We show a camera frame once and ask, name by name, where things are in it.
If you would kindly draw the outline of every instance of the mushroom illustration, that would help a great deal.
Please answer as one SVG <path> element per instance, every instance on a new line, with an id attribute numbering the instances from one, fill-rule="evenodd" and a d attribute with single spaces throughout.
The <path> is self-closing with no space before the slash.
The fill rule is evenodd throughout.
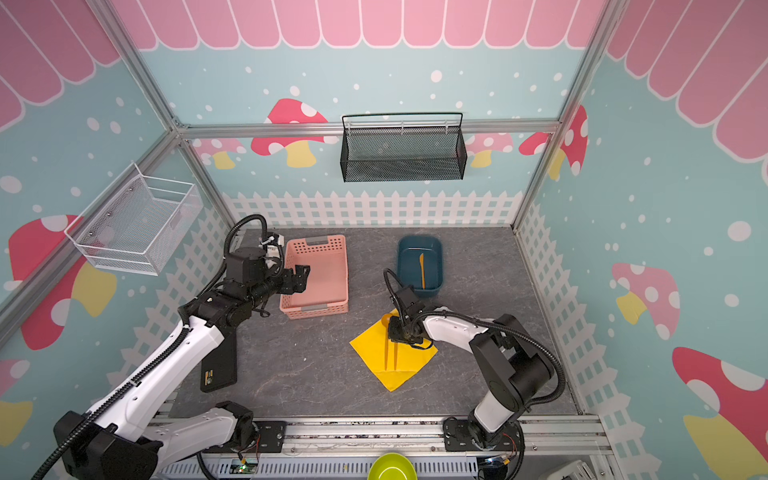
<path id="1" fill-rule="evenodd" d="M 672 274 L 659 268 L 615 263 L 613 276 L 612 288 L 619 284 L 629 290 L 627 295 L 616 299 L 624 318 L 635 325 L 647 310 L 656 333 L 662 340 L 669 340 L 680 320 L 680 294 Z"/>
<path id="2" fill-rule="evenodd" d="M 293 98 L 282 98 L 272 108 L 264 123 L 268 124 L 326 124 L 328 121 L 317 110 Z M 335 144 L 338 137 L 282 137 L 254 138 L 250 144 L 255 153 L 267 156 L 281 151 L 288 152 L 288 166 L 293 168 L 312 167 L 317 159 L 310 151 L 309 141 Z"/>
<path id="3" fill-rule="evenodd" d="M 5 283 L 7 290 L 16 288 L 63 241 L 64 228 L 76 218 L 56 215 L 33 220 L 11 235 L 8 253 L 14 279 Z M 97 270 L 85 257 L 78 259 L 22 324 L 25 343 L 33 350 L 49 347 L 64 330 L 72 299 L 96 317 L 104 311 L 117 288 L 118 278 L 114 274 Z"/>
<path id="4" fill-rule="evenodd" d="M 509 153 L 515 149 L 510 134 L 476 134 L 468 138 L 464 144 L 469 153 L 475 154 L 470 165 L 474 168 L 485 168 L 490 165 L 492 151 Z"/>
<path id="5" fill-rule="evenodd" d="M 0 397 L 29 370 L 28 360 L 0 360 Z M 32 402 L 0 402 L 0 446 L 11 445 L 32 415 Z"/>
<path id="6" fill-rule="evenodd" d="M 205 138 L 195 139 L 192 142 L 194 150 L 200 155 L 204 164 L 210 165 L 210 158 L 214 158 L 214 165 L 219 170 L 231 170 L 235 168 L 235 163 L 227 152 L 237 152 L 244 154 L 246 152 L 243 144 L 236 138 Z"/>
<path id="7" fill-rule="evenodd" d="M 583 106 L 579 105 L 576 117 L 574 117 L 571 127 L 565 132 L 565 139 L 560 144 L 557 153 L 554 154 L 554 160 L 549 167 L 549 177 L 552 180 L 560 180 L 560 169 L 563 165 L 563 160 L 566 158 L 568 159 L 568 164 L 571 165 L 572 174 L 574 176 L 579 175 L 581 168 L 584 166 L 584 157 L 587 155 L 588 130 L 587 111 Z M 523 155 L 537 154 L 543 151 L 546 140 L 547 134 L 535 133 L 526 138 L 520 145 L 520 153 Z"/>
<path id="8" fill-rule="evenodd" d="M 678 347 L 675 371 L 717 414 L 683 417 L 704 461 L 723 480 L 747 480 L 768 472 L 768 382 L 706 353 Z"/>

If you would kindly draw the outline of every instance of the pink plastic basket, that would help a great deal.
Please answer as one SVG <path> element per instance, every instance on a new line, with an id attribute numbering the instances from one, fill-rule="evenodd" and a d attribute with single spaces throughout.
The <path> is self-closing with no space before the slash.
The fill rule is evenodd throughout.
<path id="1" fill-rule="evenodd" d="M 291 240 L 286 245 L 286 268 L 309 265 L 304 293 L 282 295 L 280 310 L 290 319 L 349 312 L 349 272 L 343 235 Z"/>

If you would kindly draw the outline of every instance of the basket handle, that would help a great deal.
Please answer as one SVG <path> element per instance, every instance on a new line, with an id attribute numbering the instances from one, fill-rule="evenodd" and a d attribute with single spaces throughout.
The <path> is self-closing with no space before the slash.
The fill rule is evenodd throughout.
<path id="1" fill-rule="evenodd" d="M 327 245 L 330 243 L 330 238 L 328 236 L 325 237 L 309 237 L 304 239 L 304 243 L 307 244 L 307 246 L 311 247 L 313 245 Z"/>
<path id="2" fill-rule="evenodd" d="M 325 310 L 328 308 L 327 303 L 318 304 L 318 305 L 308 305 L 301 307 L 302 312 L 316 312 L 317 310 Z"/>

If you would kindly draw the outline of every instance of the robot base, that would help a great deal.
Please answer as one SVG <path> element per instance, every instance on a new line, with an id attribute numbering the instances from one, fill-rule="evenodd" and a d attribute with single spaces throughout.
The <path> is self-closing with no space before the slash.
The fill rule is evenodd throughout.
<path id="1" fill-rule="evenodd" d="M 485 445 L 478 444 L 471 429 L 479 429 L 478 425 L 472 425 L 469 419 L 457 419 L 451 417 L 442 423 L 442 431 L 445 435 L 445 450 L 447 452 L 511 452 L 520 450 L 520 424 L 518 422 L 506 422 L 495 432 Z"/>

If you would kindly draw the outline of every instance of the white picket fence illustration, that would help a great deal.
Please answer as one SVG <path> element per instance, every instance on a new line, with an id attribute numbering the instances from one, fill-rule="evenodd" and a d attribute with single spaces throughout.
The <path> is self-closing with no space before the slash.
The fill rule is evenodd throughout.
<path id="1" fill-rule="evenodd" d="M 107 374 L 112 388 L 120 385 L 152 353 L 177 325 L 176 309 L 197 295 L 221 263 L 221 249 L 227 235 L 227 225 L 213 209 L 203 209 L 205 217 L 198 218 L 198 229 L 192 231 L 192 243 L 184 244 L 184 258 L 175 257 L 175 273 L 165 273 L 168 285 L 155 290 L 157 306 L 147 308 L 147 325 L 134 327 L 136 344 L 122 349 L 123 368 Z"/>
<path id="2" fill-rule="evenodd" d="M 270 225 L 286 227 L 323 227 L 329 225 L 351 227 L 504 227 L 517 215 L 523 193 L 513 197 L 502 192 L 494 197 L 491 192 L 479 196 L 475 192 L 466 197 L 460 192 L 452 196 L 444 192 L 432 196 L 429 192 L 416 196 L 413 192 L 400 196 L 397 192 L 385 197 L 379 192 L 374 197 L 363 192 L 355 197 L 351 192 L 340 197 L 335 192 L 324 197 L 301 193 L 298 197 L 282 197 L 270 193 L 251 198 L 240 193 L 237 198 L 224 194 L 225 203 L 235 218 L 249 214 L 262 214 Z"/>
<path id="3" fill-rule="evenodd" d="M 606 346 L 594 339 L 596 326 L 584 316 L 587 305 L 576 300 L 578 287 L 568 282 L 571 271 L 563 270 L 563 256 L 555 251 L 557 242 L 549 240 L 550 229 L 545 228 L 539 207 L 531 206 L 520 232 L 554 340 L 563 352 L 561 360 L 578 379 L 575 387 L 587 411 L 602 418 L 624 475 L 634 480 L 657 480 L 661 461 L 643 448 L 645 427 L 630 419 L 627 407 L 631 398 L 620 393 L 614 383 L 617 370 L 604 361 Z"/>

